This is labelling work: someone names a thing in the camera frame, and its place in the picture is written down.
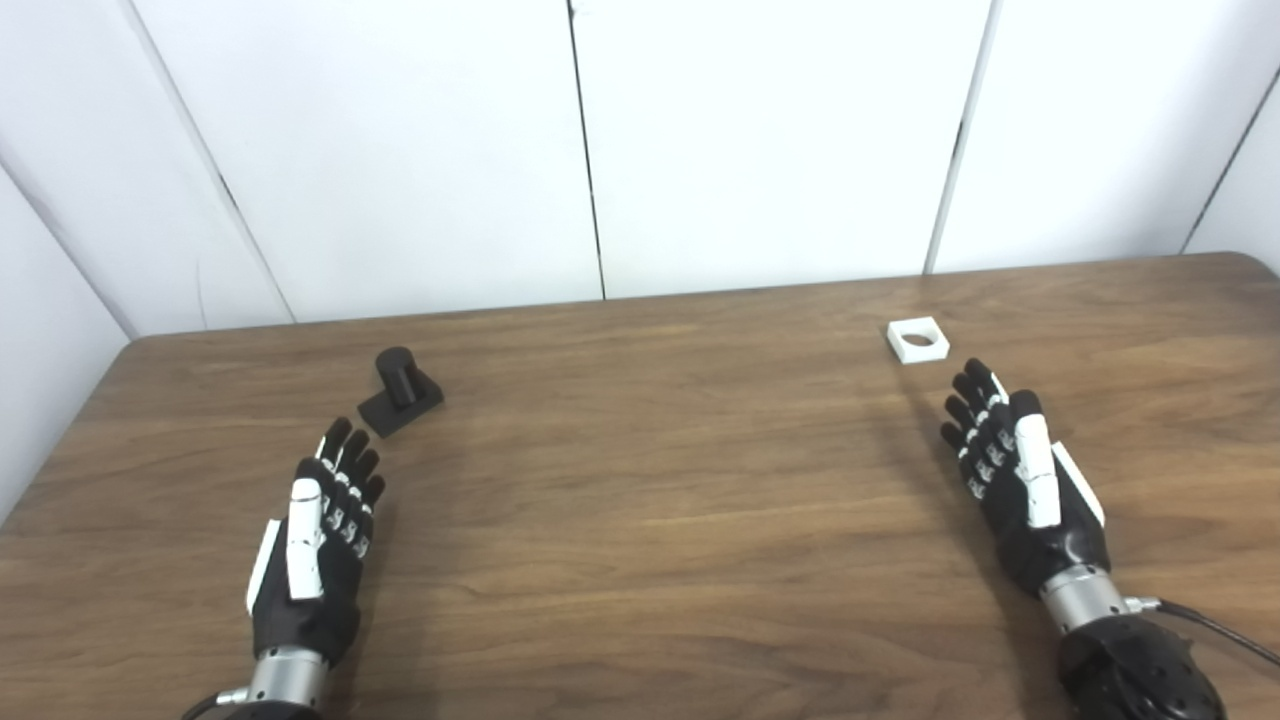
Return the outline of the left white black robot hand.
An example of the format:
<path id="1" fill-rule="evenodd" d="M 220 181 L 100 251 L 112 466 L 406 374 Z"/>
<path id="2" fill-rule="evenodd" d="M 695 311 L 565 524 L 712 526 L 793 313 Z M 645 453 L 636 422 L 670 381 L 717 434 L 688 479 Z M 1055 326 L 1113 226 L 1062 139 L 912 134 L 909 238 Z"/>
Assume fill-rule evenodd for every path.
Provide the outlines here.
<path id="1" fill-rule="evenodd" d="M 387 486 L 379 462 L 369 434 L 344 416 L 300 460 L 285 514 L 268 520 L 246 591 L 255 656 L 294 647 L 334 667 L 355 644 Z"/>

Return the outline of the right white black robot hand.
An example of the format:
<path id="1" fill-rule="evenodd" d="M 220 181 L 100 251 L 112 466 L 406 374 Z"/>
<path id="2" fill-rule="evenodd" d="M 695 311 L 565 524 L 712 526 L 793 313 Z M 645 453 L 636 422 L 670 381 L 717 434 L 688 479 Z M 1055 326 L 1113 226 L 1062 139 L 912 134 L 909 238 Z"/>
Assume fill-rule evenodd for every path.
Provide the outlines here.
<path id="1" fill-rule="evenodd" d="M 1102 505 L 1065 445 L 1051 438 L 1037 393 L 1007 392 L 978 357 L 965 363 L 952 388 L 940 434 L 1005 574 L 1037 594 L 1075 566 L 1110 571 Z"/>

